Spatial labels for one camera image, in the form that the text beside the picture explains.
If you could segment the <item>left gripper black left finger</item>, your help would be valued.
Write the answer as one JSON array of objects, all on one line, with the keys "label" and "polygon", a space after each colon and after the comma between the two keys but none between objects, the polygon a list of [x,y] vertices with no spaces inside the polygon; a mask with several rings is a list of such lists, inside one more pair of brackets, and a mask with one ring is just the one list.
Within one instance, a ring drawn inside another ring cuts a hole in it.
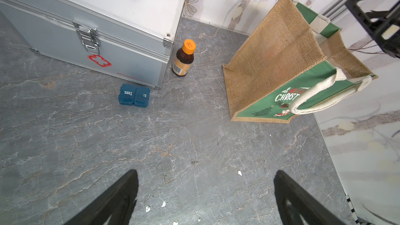
[{"label": "left gripper black left finger", "polygon": [[136,206],[138,190],[138,174],[131,169],[66,224],[128,225]]}]

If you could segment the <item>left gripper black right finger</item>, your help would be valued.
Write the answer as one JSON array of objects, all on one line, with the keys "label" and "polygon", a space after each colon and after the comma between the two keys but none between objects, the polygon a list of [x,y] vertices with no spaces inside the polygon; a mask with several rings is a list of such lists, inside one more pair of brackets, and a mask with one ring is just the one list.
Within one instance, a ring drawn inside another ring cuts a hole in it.
[{"label": "left gripper black right finger", "polygon": [[284,171],[277,171],[274,187],[279,215],[284,225],[344,224]]}]

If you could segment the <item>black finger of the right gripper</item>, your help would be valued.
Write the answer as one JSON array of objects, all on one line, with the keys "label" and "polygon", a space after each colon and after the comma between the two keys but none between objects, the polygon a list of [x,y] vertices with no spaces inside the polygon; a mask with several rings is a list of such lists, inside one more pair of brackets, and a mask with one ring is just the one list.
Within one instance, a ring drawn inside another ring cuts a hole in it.
[{"label": "black finger of the right gripper", "polygon": [[384,53],[399,58],[400,3],[386,11],[364,12],[357,5],[359,1],[367,0],[347,0],[345,6]]}]

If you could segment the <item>green burlap canvas bag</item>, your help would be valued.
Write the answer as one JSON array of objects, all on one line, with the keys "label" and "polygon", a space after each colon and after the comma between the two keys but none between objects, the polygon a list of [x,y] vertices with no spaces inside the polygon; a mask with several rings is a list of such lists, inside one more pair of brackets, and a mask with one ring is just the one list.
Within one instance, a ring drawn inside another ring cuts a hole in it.
[{"label": "green burlap canvas bag", "polygon": [[376,79],[345,47],[339,27],[296,0],[278,0],[223,72],[232,121],[281,124]]}]

